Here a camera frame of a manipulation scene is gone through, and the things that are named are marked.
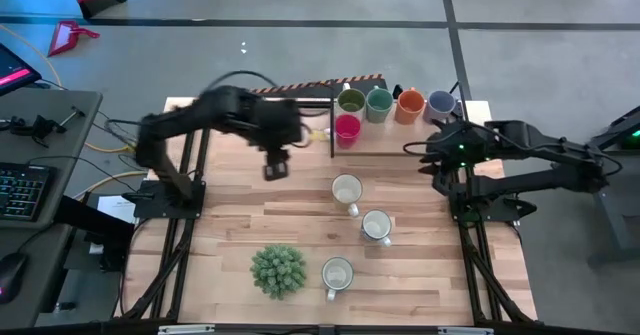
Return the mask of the blue floral white mug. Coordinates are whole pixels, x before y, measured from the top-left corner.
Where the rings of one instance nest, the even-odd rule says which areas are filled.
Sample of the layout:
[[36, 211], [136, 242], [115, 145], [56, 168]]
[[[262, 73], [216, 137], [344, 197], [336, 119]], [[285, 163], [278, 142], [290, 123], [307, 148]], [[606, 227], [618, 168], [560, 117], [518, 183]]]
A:
[[327, 287], [327, 300], [334, 301], [338, 292], [346, 290], [354, 279], [352, 264], [343, 257], [332, 257], [322, 267], [322, 281]]
[[390, 234], [393, 228], [391, 217], [382, 210], [368, 211], [361, 222], [361, 233], [366, 240], [377, 242], [385, 247], [390, 247], [392, 241]]

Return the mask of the silver metal bracket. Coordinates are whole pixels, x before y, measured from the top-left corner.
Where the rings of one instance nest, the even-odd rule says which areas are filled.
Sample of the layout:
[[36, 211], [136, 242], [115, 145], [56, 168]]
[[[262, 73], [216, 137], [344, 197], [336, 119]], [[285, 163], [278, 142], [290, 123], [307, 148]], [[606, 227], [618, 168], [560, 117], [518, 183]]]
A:
[[446, 326], [437, 329], [438, 335], [495, 335], [491, 328]]
[[212, 335], [214, 324], [176, 324], [160, 326], [157, 335]]

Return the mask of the white paper sheet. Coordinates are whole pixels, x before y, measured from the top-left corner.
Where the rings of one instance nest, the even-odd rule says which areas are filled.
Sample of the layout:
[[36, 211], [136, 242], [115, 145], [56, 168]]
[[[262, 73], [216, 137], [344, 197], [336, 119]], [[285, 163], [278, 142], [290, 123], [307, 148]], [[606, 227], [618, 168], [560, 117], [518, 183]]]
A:
[[100, 196], [97, 209], [113, 218], [130, 224], [136, 224], [134, 216], [136, 205], [122, 196]]

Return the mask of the grey desk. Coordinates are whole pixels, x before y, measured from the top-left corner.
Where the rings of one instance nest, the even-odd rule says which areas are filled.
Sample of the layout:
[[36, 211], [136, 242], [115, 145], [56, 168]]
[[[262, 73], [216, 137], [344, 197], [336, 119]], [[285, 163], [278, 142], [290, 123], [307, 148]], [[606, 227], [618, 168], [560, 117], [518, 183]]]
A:
[[19, 293], [11, 302], [0, 304], [0, 330], [34, 326], [44, 304], [52, 296], [72, 227], [57, 223], [45, 232], [40, 230], [51, 223], [57, 212], [101, 101], [102, 95], [96, 92], [35, 88], [16, 90], [0, 97], [0, 117], [33, 120], [40, 115], [61, 123], [75, 108], [85, 114], [69, 121], [65, 133], [53, 132], [47, 136], [47, 147], [27, 137], [0, 133], [0, 162], [30, 163], [57, 169], [36, 222], [0, 221], [0, 258], [15, 251], [27, 255]]

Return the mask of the red mug white handle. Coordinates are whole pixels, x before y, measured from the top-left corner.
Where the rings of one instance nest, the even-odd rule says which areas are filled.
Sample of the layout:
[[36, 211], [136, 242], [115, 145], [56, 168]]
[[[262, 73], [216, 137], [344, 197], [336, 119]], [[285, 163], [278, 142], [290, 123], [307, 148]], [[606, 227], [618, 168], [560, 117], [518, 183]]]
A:
[[329, 141], [330, 135], [334, 135], [334, 144], [338, 149], [352, 148], [359, 139], [361, 122], [358, 118], [349, 114], [337, 116], [333, 122], [320, 131], [320, 139]]

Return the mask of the white mug olive interior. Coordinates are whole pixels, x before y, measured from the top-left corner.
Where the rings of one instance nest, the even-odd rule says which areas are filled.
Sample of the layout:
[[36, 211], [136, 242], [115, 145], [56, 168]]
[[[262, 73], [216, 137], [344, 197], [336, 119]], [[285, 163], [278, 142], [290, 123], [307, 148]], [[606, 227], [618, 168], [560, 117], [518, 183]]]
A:
[[342, 91], [336, 99], [335, 111], [337, 115], [351, 115], [359, 121], [365, 117], [366, 97], [363, 92], [352, 88], [349, 83], [342, 85]]

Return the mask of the succulent plant in patterned pot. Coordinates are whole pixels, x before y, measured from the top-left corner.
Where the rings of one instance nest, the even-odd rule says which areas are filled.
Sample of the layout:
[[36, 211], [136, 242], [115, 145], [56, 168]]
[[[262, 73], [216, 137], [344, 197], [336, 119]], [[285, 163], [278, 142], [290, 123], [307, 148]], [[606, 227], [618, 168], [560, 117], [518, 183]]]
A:
[[284, 300], [306, 283], [306, 261], [297, 248], [272, 244], [252, 257], [250, 272], [255, 287], [271, 299]]

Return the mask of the orange mug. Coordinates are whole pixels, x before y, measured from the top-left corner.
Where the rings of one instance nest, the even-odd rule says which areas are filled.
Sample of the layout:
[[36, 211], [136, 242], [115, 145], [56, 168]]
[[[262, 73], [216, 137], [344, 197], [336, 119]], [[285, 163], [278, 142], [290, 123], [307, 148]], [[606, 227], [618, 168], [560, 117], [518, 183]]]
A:
[[402, 91], [397, 98], [395, 121], [399, 124], [413, 124], [425, 107], [424, 96], [415, 88]]

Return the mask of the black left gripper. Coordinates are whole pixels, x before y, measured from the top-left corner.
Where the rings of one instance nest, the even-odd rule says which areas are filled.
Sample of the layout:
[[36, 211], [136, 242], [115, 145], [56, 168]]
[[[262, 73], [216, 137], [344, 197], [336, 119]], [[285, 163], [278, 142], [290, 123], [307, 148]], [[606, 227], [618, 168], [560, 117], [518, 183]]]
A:
[[293, 99], [262, 100], [254, 108], [254, 120], [254, 142], [266, 152], [266, 162], [286, 162], [289, 155], [282, 147], [302, 140], [298, 103]]

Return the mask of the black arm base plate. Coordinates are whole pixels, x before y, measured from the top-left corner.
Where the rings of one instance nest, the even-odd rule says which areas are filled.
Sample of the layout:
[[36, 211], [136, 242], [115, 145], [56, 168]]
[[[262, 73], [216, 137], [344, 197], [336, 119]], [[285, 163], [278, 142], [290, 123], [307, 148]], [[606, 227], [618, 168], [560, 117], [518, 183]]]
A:
[[467, 184], [454, 184], [448, 194], [451, 216], [458, 222], [519, 222], [537, 206], [514, 194], [473, 192]]
[[123, 193], [122, 197], [135, 205], [134, 216], [140, 219], [185, 219], [201, 217], [206, 183], [191, 182], [192, 197], [183, 199], [177, 192], [165, 189], [158, 180], [145, 180], [135, 192]]

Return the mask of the red dustpan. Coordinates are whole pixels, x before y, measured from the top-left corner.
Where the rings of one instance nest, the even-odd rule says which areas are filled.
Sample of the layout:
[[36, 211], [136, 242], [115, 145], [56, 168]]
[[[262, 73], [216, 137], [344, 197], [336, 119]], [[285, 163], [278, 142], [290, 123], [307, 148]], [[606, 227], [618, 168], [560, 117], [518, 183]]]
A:
[[48, 56], [52, 57], [75, 48], [81, 35], [93, 39], [100, 37], [99, 33], [81, 27], [76, 21], [59, 21], [53, 32]]

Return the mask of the black aluminium table frame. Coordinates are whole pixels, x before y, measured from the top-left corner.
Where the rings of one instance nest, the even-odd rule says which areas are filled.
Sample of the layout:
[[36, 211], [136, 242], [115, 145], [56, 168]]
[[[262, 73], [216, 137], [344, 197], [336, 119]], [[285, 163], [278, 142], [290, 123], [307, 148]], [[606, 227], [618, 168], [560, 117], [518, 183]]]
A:
[[[123, 293], [123, 311], [160, 326], [214, 324], [214, 335], [238, 333], [435, 333], [473, 323], [460, 233], [447, 200], [419, 173], [419, 161], [394, 156], [332, 156], [317, 142], [296, 149], [287, 178], [267, 182], [264, 158], [232, 135], [212, 133], [203, 164], [206, 194], [192, 227], [186, 266], [144, 311], [135, 309], [159, 270], [169, 223], [156, 218], [136, 233]], [[336, 208], [331, 184], [358, 177], [358, 217]], [[393, 222], [392, 245], [366, 240], [370, 210]], [[306, 283], [284, 300], [255, 287], [252, 257], [271, 244], [300, 250]], [[332, 257], [354, 268], [351, 285], [327, 300], [322, 267]]]

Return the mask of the teal green mug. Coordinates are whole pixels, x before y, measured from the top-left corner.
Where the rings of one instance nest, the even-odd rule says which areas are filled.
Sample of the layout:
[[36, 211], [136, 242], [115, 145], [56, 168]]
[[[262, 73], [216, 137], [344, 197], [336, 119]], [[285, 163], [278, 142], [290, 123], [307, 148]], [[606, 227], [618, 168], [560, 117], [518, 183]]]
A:
[[366, 95], [366, 119], [371, 123], [383, 123], [393, 104], [392, 94], [387, 89], [375, 86]]

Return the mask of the grey-blue mug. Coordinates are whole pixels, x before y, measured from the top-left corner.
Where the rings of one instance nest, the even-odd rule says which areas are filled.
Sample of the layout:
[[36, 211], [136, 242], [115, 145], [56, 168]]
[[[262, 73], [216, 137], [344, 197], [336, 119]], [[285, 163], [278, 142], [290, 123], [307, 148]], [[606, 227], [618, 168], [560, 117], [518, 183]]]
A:
[[426, 106], [423, 113], [425, 122], [444, 120], [455, 109], [457, 101], [449, 92], [437, 90], [426, 98]]

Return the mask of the yellow mug white interior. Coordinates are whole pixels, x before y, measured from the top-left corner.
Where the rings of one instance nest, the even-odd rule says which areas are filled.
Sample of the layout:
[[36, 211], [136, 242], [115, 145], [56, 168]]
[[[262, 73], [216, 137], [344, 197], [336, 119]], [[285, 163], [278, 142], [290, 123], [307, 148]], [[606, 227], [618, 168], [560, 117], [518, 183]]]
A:
[[338, 175], [332, 181], [331, 193], [337, 209], [351, 217], [360, 215], [357, 203], [363, 195], [363, 185], [358, 177], [346, 173]]

